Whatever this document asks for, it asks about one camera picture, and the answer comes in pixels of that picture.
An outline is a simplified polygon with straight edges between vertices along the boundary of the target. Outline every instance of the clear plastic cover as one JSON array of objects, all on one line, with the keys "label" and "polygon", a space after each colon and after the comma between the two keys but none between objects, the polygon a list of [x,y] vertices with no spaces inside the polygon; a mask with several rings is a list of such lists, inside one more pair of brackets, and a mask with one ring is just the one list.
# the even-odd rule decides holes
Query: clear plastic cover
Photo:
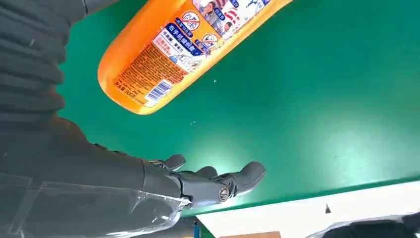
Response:
[{"label": "clear plastic cover", "polygon": [[0,175],[1,237],[128,238],[172,227],[190,203],[126,188],[30,182]]}]

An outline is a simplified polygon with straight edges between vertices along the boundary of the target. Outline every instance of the bottle label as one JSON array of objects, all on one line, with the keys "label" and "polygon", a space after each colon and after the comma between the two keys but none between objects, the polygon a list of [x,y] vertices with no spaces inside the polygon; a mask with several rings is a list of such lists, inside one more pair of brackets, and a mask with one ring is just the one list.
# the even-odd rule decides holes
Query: bottle label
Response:
[{"label": "bottle label", "polygon": [[133,101],[155,106],[185,75],[255,17],[270,0],[190,0],[115,79]]}]

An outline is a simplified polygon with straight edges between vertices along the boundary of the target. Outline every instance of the green tabletop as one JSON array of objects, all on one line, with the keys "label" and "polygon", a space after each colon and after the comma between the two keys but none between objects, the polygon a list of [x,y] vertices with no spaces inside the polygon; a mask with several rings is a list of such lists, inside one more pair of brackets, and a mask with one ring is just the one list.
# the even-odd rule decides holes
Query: green tabletop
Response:
[{"label": "green tabletop", "polygon": [[266,166],[252,193],[185,215],[420,179],[420,1],[295,0],[139,116],[102,92],[96,72],[144,3],[123,0],[75,25],[60,114],[93,143],[147,159],[181,153],[187,170]]}]

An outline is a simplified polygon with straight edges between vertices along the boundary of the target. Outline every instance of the gray robotic arm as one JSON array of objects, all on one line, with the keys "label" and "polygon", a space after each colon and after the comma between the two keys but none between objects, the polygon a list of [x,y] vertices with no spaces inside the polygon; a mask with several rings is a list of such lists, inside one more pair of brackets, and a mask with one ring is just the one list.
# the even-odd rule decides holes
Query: gray robotic arm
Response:
[{"label": "gray robotic arm", "polygon": [[147,161],[91,144],[57,116],[58,64],[73,23],[115,0],[0,0],[0,236],[131,237],[169,228],[182,209],[252,190],[257,162],[218,175],[176,172],[185,159]]}]

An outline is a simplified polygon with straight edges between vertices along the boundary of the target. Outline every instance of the cartoon image on label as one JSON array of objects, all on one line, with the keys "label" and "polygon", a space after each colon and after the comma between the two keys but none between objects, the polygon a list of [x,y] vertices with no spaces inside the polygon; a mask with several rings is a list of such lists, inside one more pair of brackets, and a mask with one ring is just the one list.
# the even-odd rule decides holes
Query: cartoon image on label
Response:
[{"label": "cartoon image on label", "polygon": [[153,43],[186,72],[193,72],[207,55],[191,42],[174,23],[169,23],[155,37]]},{"label": "cartoon image on label", "polygon": [[181,21],[190,31],[194,31],[200,26],[200,18],[193,11],[188,11],[184,13]]},{"label": "cartoon image on label", "polygon": [[211,49],[214,45],[217,44],[217,36],[215,34],[206,34],[203,37],[203,40],[201,41],[203,43],[203,45],[205,45],[207,48]]},{"label": "cartoon image on label", "polygon": [[206,21],[225,40],[234,35],[270,2],[270,0],[192,1]]}]

